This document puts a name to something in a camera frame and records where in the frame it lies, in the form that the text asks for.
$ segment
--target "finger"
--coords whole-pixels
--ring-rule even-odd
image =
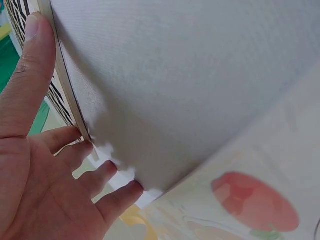
[[[65,146],[80,139],[81,134],[75,126],[65,126],[45,131],[30,138],[43,142],[52,154],[56,154]]]
[[[93,199],[102,192],[106,183],[117,173],[116,166],[112,161],[106,161],[95,171],[87,171],[78,181],[90,193]]]
[[[47,94],[56,62],[55,36],[40,15],[28,16],[23,54],[0,95],[0,138],[26,137]]]
[[[74,145],[66,146],[56,156],[59,161],[63,161],[71,171],[78,169],[82,162],[88,157],[93,150],[93,146],[88,141],[82,141]]]
[[[132,181],[101,198],[95,206],[100,211],[107,228],[110,228],[113,222],[141,197],[143,192],[142,186],[137,181]]]

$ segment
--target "fingernail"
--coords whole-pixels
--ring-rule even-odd
[[[141,184],[139,182],[137,182],[136,180],[129,182],[128,187],[133,188],[134,191],[142,191],[144,190],[144,188],[141,186]]]
[[[25,24],[25,43],[28,42],[29,40],[33,39],[39,29],[39,21],[38,18],[34,15],[29,15],[26,19],[26,24]]]

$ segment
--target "hand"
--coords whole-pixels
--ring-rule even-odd
[[[53,30],[39,13],[28,17],[25,38],[23,55],[0,95],[0,239],[101,240],[143,189],[132,181],[93,204],[117,172],[113,163],[76,180],[72,171],[92,145],[66,146],[81,137],[75,127],[27,137],[50,85],[56,49]]]

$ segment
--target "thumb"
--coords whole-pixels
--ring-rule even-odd
[[[25,137],[44,100],[56,62],[55,35],[38,12],[29,15],[23,54],[0,95],[0,139]]]

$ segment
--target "yellow object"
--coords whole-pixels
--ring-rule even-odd
[[[11,26],[9,23],[6,23],[5,25],[0,27],[0,41],[4,39],[6,36],[8,36],[11,33]]]
[[[151,224],[143,216],[139,214],[140,208],[136,205],[130,207],[120,216],[120,219],[128,226],[142,224],[146,226],[146,236],[144,240],[158,240],[158,235]]]

